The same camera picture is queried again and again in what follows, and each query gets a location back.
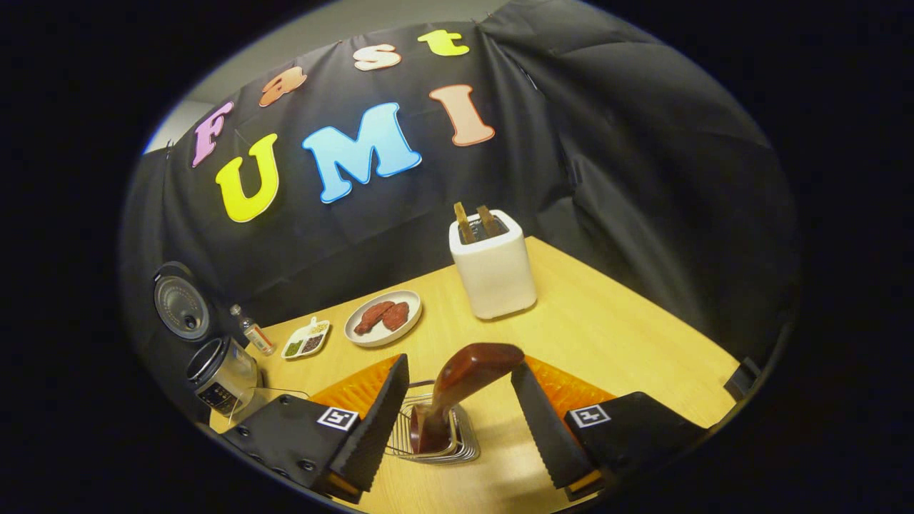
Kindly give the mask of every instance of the metal wire basket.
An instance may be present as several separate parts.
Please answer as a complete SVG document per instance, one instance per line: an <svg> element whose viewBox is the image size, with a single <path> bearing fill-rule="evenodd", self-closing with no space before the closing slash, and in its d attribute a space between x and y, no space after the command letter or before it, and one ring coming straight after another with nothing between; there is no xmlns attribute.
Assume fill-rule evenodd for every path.
<svg viewBox="0 0 914 514"><path fill-rule="evenodd" d="M414 382L409 385L409 389L415 390L433 383L434 380ZM384 451L385 455L426 464L456 464L472 461L479 456L479 444L476 442L470 417L460 405L451 409L451 443L448 447L432 454L414 453L409 441L409 417L412 413L412 406L431 403L431 393L416 392L410 396L408 390L407 394L407 397L403 399L397 420L394 422L393 430L390 432L388 445Z"/></svg>

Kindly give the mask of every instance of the meat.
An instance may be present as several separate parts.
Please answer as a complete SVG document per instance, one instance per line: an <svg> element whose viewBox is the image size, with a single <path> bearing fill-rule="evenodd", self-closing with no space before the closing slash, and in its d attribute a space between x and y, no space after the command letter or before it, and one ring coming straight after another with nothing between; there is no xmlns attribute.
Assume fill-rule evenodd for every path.
<svg viewBox="0 0 914 514"><path fill-rule="evenodd" d="M394 306L394 303L389 301L370 306L368 310L365 311L365 313L362 315L362 322L356 326L356 333L361 336L366 332L370 332L371 329L377 325L377 322L381 320L381 317L384 315L384 313L387 312L388 309L390 309L392 306Z"/></svg>
<svg viewBox="0 0 914 514"><path fill-rule="evenodd" d="M406 302L400 302L385 311L382 318L384 319L384 326L393 332L394 330L403 327L403 324L406 323L408 316L409 304Z"/></svg>

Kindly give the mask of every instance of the letter m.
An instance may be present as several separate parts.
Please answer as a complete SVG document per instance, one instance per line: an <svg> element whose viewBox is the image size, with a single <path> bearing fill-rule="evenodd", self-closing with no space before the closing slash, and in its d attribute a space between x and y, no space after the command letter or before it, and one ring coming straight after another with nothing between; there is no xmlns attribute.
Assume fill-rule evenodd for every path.
<svg viewBox="0 0 914 514"><path fill-rule="evenodd" d="M352 191L352 183L340 177L340 169L360 184L367 184L374 153L377 153L379 177L396 175L422 162L422 155L409 149L400 131L397 110L399 105L389 102L365 111L355 141L334 127L324 127L304 138L302 148L314 153L317 171L324 182L323 203L336 201Z"/></svg>

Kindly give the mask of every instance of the black fabric backdrop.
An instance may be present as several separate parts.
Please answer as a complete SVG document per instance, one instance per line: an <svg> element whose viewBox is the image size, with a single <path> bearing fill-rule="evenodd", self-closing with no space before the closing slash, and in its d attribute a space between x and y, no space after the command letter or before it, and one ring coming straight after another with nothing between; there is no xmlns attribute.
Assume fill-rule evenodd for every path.
<svg viewBox="0 0 914 514"><path fill-rule="evenodd" d="M470 52L438 56L416 41L436 29L461 33L457 43ZM382 43L397 48L397 66L353 66L357 49ZM263 85L291 66L307 81L261 108ZM448 114L428 97L451 84L473 86L493 139L452 145ZM224 312L232 303L270 325L451 264L446 230L456 201L503 209L527 235L651 299L737 359L762 365L795 302L792 199L759 127L688 59L585 4L512 2L478 25L353 37L264 72L226 100L234 110L199 166L190 165L193 128L143 158L122 223L134 348L192 418L205 415L184 388L193 348L170 336L152 304L161 263L178 260L194 272L223 330L235 330ZM399 104L400 127L422 163L353 181L348 196L322 203L302 140L325 126L356 138L362 113L383 102ZM236 223L215 175L242 156L242 185L252 194L260 181L248 150L271 133L279 136L276 199Z"/></svg>

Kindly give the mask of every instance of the table top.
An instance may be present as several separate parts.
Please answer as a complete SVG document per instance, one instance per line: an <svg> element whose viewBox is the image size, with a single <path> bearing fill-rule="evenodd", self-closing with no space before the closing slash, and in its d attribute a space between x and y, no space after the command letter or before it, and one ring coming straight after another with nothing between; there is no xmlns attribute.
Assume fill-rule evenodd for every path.
<svg viewBox="0 0 914 514"><path fill-rule="evenodd" d="M724 384L739 365L723 348L610 277L536 238L526 238L537 303L495 320L476 318L451 265L382 291L264 327L277 345L263 356L252 345L270 388L314 394L399 353L409 356L409 380L433 380L445 361L473 342L511 343L616 396L644 391L689 421L708 427L734 401ZM404 337L363 348L344 334L349 316L378 294L407 289L421 297L419 322ZM324 347L295 360L282 349L312 316L331 323ZM524 420L510 376L461 406L469 414L480 456L436 466L385 455L370 492L349 507L372 513L551 512L572 505L551 481ZM217 432L228 420L211 413Z"/></svg>

